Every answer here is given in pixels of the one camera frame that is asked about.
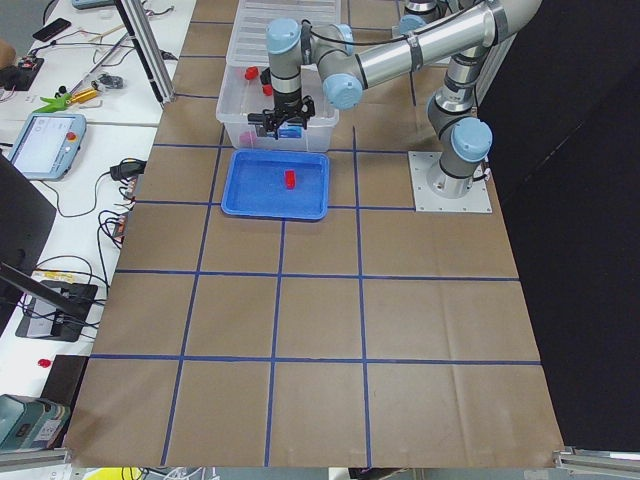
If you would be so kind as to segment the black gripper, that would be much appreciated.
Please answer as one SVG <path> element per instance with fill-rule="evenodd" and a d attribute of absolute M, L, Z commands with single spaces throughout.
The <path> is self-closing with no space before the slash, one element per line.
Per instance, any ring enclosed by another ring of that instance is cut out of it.
<path fill-rule="evenodd" d="M 263 109 L 261 113 L 250 113 L 248 123 L 261 126 L 266 132 L 272 133 L 275 139 L 279 139 L 279 130 L 285 123 L 307 129 L 309 120 L 314 116 L 314 100 L 306 95 L 293 106 L 282 104 L 273 109 Z"/>

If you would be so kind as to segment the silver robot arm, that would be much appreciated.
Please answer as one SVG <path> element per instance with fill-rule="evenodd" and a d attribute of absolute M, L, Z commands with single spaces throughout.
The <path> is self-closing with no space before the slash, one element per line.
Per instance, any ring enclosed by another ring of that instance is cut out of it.
<path fill-rule="evenodd" d="M 249 114 L 248 120 L 273 135 L 285 123 L 307 126 L 315 106 L 302 93 L 305 65 L 316 67 L 325 99 L 338 110 L 349 110 L 366 90 L 446 58 L 443 82 L 426 104 L 442 144 L 426 178 L 434 194 L 462 198 L 493 142 L 490 127 L 471 114 L 483 65 L 490 50 L 523 29 L 540 6 L 538 1 L 474 1 L 442 19 L 403 28 L 381 43 L 355 41 L 346 24 L 277 18 L 266 28 L 273 105 Z"/>

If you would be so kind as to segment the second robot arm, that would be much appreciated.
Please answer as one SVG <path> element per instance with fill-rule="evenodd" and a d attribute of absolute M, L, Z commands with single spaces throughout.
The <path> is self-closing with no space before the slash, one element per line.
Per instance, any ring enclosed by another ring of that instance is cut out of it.
<path fill-rule="evenodd" d="M 395 27 L 395 33 L 406 34 L 459 10 L 460 2 L 454 0 L 406 0 L 404 15 Z"/>

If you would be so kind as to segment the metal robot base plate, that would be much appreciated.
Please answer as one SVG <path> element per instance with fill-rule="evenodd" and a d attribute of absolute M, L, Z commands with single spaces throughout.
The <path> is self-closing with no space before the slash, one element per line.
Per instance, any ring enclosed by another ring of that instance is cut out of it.
<path fill-rule="evenodd" d="M 480 166 L 467 179 L 444 173 L 440 152 L 409 151 L 409 170 L 418 213 L 491 214 L 487 181 Z"/>

